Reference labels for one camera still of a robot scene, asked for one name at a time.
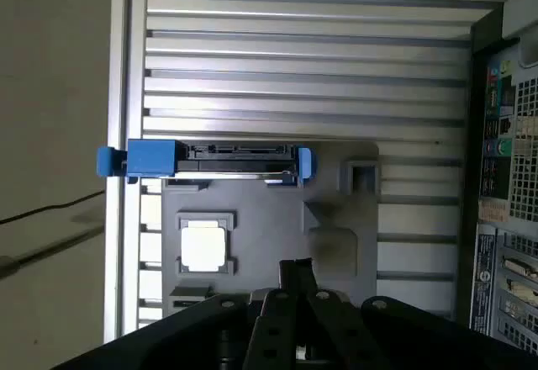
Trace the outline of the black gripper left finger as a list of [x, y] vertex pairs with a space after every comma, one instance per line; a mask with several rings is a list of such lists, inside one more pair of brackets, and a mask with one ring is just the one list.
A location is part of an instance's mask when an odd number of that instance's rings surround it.
[[61, 369], [291, 369], [298, 264], [263, 300], [216, 294], [60, 364]]

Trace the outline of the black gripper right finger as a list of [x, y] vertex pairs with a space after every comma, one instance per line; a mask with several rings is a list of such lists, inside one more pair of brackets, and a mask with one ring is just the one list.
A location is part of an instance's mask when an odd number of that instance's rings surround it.
[[535, 369], [536, 356], [387, 296], [360, 307], [319, 288], [311, 259], [298, 284], [345, 369]]

